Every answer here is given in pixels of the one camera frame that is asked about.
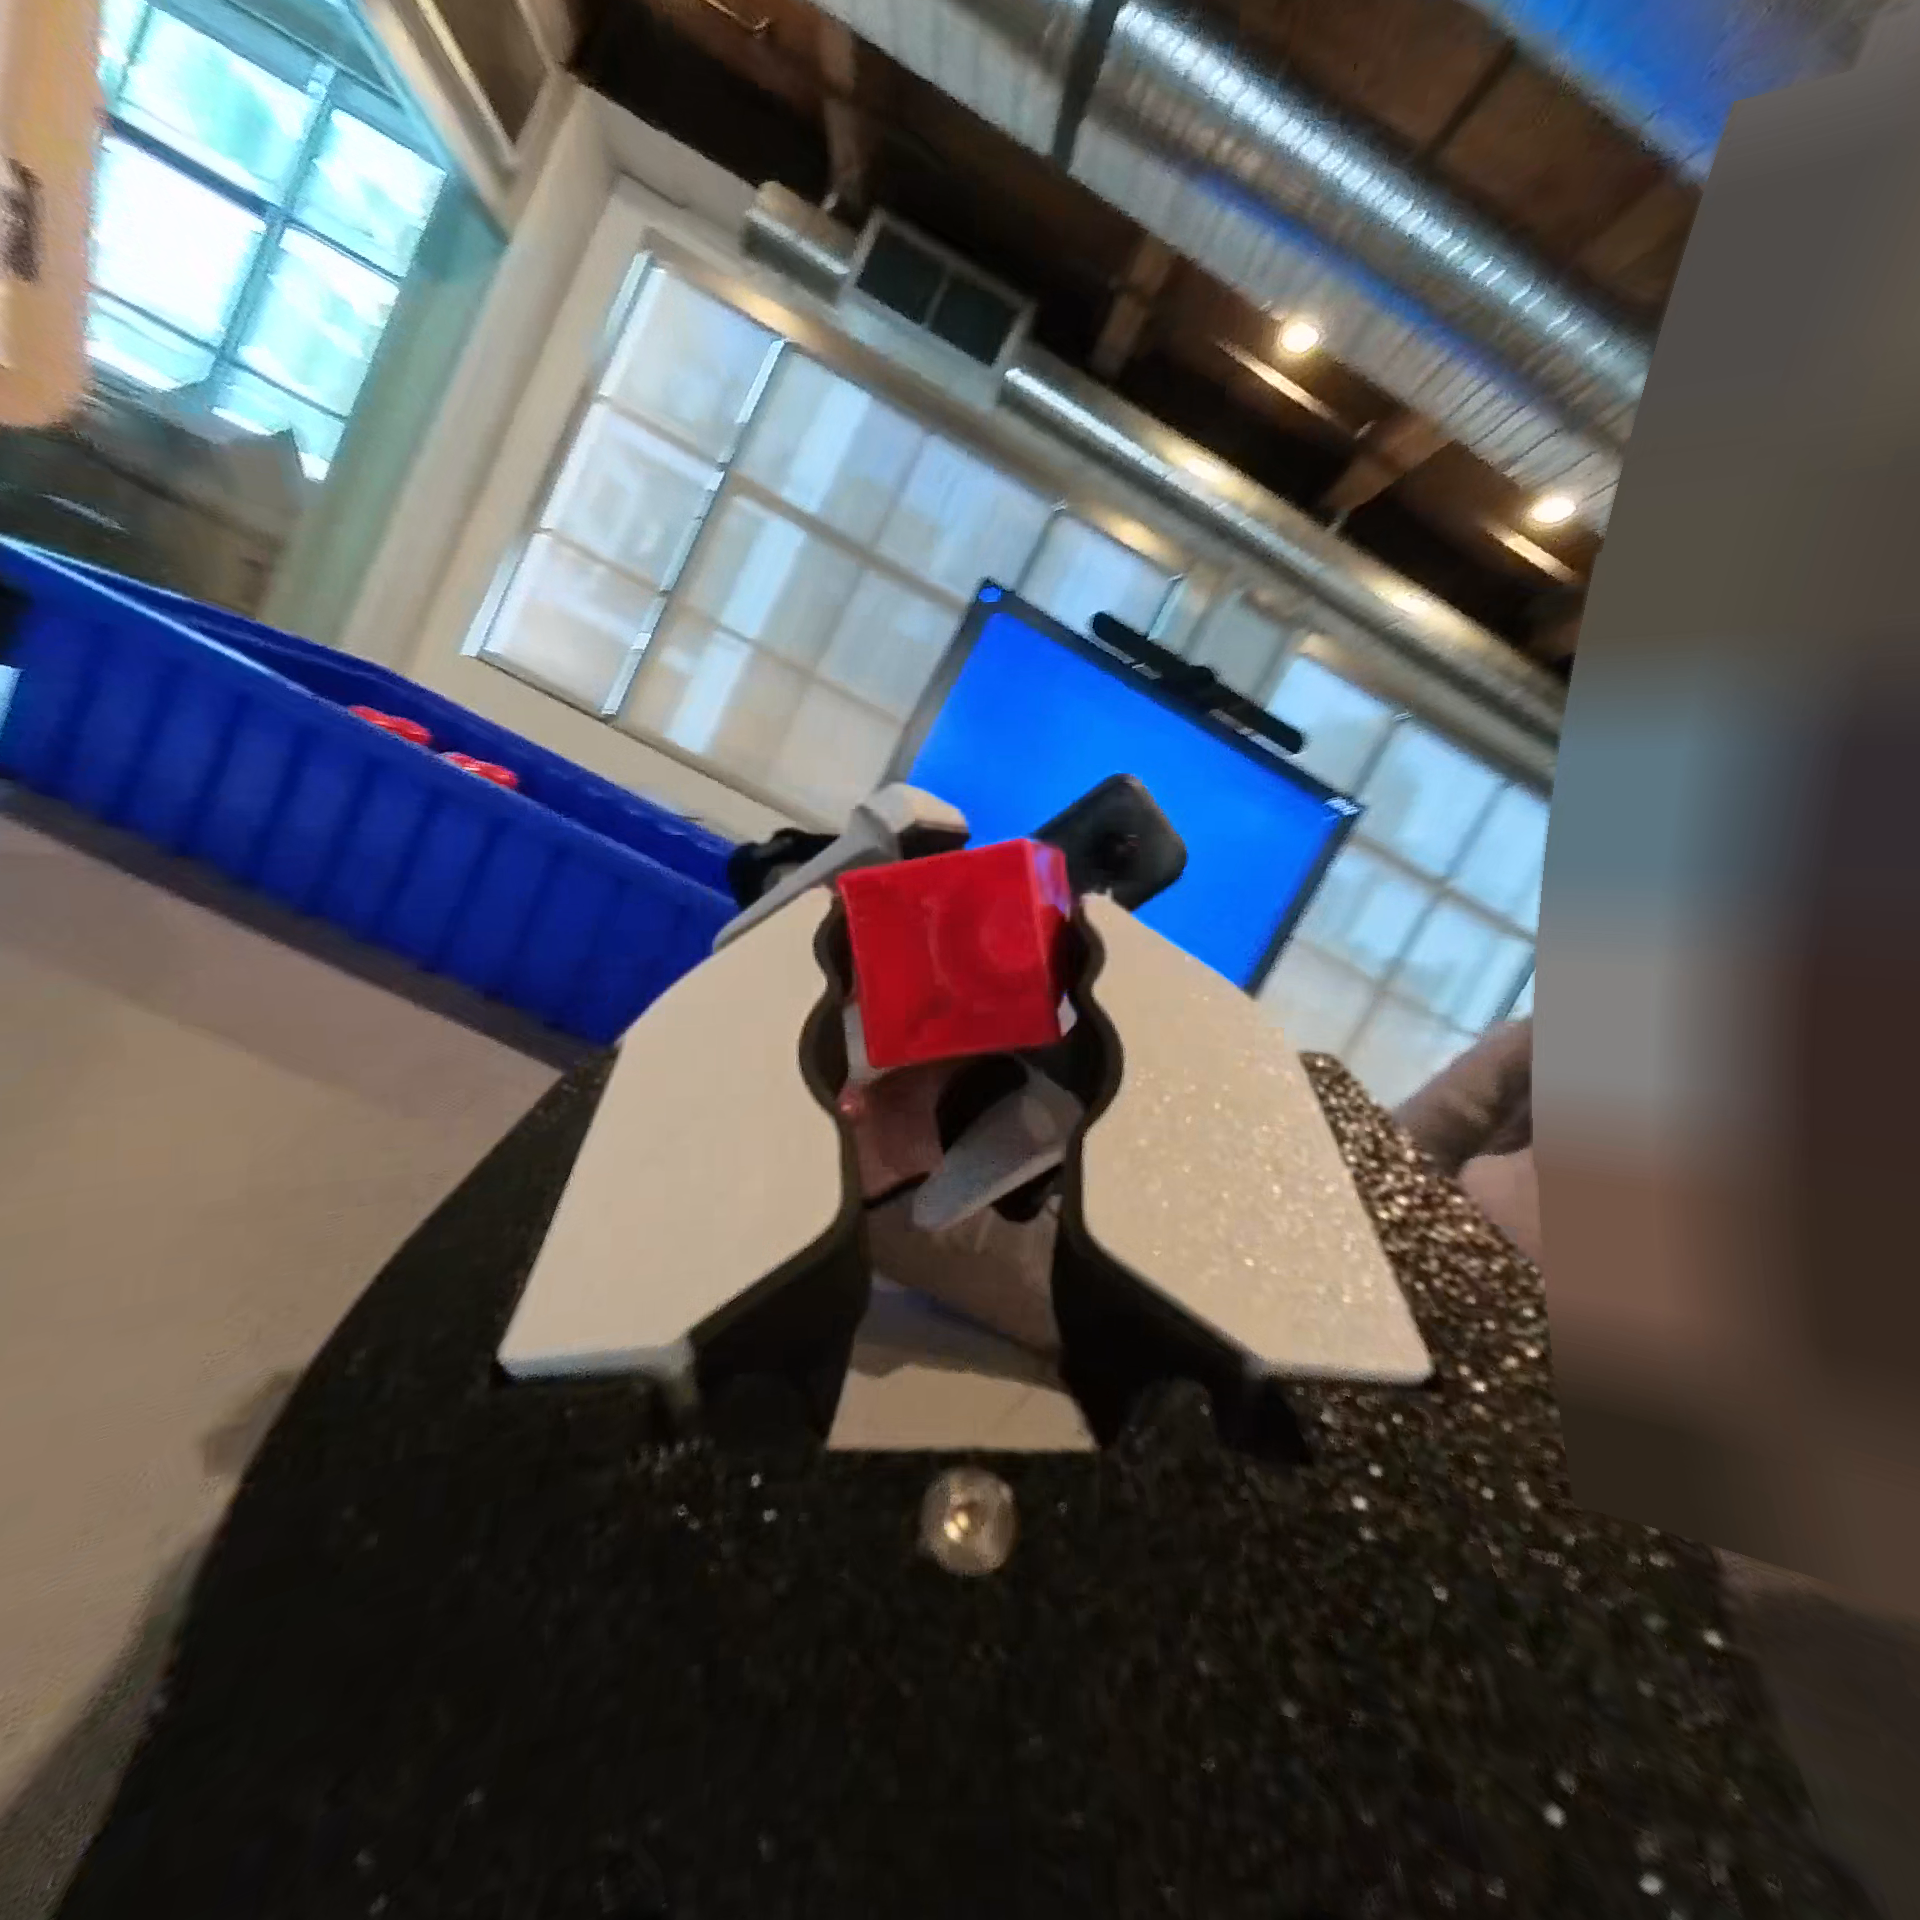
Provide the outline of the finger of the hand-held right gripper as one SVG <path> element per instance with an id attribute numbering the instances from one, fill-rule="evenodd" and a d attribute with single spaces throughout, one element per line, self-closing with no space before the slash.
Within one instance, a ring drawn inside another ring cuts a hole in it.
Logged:
<path id="1" fill-rule="evenodd" d="M 867 795 L 836 830 L 778 829 L 772 840 L 729 852 L 736 921 L 711 937 L 729 948 L 752 925 L 772 921 L 817 888 L 836 888 L 856 871 L 951 852 L 971 846 L 971 824 L 908 783 Z"/>
<path id="2" fill-rule="evenodd" d="M 994 1097 L 908 1197 L 918 1230 L 955 1230 L 999 1197 L 1047 1178 L 1078 1135 L 1078 1090 L 1013 1089 Z"/>

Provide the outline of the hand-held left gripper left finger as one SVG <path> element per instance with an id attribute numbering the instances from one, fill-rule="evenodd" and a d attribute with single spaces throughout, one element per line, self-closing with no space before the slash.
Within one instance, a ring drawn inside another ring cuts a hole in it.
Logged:
<path id="1" fill-rule="evenodd" d="M 835 893 L 683 972 L 622 1036 L 516 1309 L 505 1380 L 690 1380 L 753 1293 L 848 1224 L 835 1097 L 807 1070 Z"/>

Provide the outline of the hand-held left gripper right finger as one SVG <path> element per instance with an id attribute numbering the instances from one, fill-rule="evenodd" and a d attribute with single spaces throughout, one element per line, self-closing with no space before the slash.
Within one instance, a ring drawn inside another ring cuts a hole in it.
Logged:
<path id="1" fill-rule="evenodd" d="M 1435 1357 L 1301 1052 L 1114 901 L 1084 901 L 1079 931 L 1105 1081 L 1063 1163 L 1057 1253 L 1244 1380 L 1424 1383 Z"/>

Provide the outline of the red one-stud block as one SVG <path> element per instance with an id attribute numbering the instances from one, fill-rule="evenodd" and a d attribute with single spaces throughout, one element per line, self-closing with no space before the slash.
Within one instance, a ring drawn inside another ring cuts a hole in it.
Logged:
<path id="1" fill-rule="evenodd" d="M 836 875 L 848 1003 L 869 1070 L 1026 1052 L 1063 1036 L 1071 860 L 1041 840 Z"/>

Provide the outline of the blue plastic bin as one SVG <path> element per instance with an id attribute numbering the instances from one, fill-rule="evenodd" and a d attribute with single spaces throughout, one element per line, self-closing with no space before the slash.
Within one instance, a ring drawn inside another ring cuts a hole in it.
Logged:
<path id="1" fill-rule="evenodd" d="M 736 921 L 729 840 L 392 666 L 25 542 L 0 573 L 5 783 L 124 846 L 576 1043 L 622 1036 Z"/>

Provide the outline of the blue-lit monitor screen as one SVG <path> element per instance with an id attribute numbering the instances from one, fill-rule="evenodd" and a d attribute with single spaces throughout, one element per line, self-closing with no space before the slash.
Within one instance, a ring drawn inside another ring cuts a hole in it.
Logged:
<path id="1" fill-rule="evenodd" d="M 1037 830 L 1114 771 L 1139 775 L 1186 840 L 1186 875 L 1135 915 L 1259 990 L 1360 803 L 1301 753 L 1180 713 L 1013 588 L 975 585 L 886 783 L 951 799 L 994 846 Z"/>

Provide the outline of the silver ventilation duct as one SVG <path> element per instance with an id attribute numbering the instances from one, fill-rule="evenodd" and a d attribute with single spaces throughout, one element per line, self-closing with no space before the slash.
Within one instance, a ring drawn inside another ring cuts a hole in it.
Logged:
<path id="1" fill-rule="evenodd" d="M 1435 183 L 1307 82 L 1239 58 L 1176 6 L 1094 6 L 1078 43 L 1079 125 L 1127 134 L 1180 174 L 1296 229 L 1416 310 L 1526 401 L 1629 441 L 1650 334 Z"/>
<path id="2" fill-rule="evenodd" d="M 979 366 L 934 323 L 861 292 L 867 239 L 848 239 L 829 208 L 807 201 L 782 183 L 763 183 L 752 195 L 739 214 L 739 252 L 829 301 L 848 340 L 878 346 L 971 407 L 999 407 L 1047 428 L 1078 456 L 1111 468 L 1132 493 L 1156 495 L 1213 542 L 1301 585 L 1413 675 L 1456 687 L 1466 705 L 1501 715 L 1547 750 L 1562 742 L 1564 687 L 1547 666 L 1522 662 L 1501 636 L 1479 630 L 1466 610 L 1382 569 L 1239 468 L 1223 468 L 1206 447 L 1176 434 L 1166 418 L 1063 369 L 1051 354 L 1034 346 L 1019 323 L 1011 346 Z"/>

